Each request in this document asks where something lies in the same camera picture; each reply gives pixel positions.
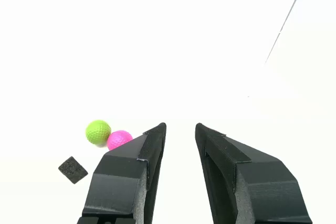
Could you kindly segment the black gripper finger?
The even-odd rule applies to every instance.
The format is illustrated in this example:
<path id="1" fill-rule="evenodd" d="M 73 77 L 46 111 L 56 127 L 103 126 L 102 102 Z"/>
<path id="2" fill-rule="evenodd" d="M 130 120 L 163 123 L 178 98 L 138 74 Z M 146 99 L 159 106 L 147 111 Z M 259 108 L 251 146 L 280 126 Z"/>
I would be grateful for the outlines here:
<path id="1" fill-rule="evenodd" d="M 105 153 L 78 223 L 152 223 L 166 124 Z"/>
<path id="2" fill-rule="evenodd" d="M 312 223 L 281 160 L 201 123 L 195 140 L 214 223 Z"/>

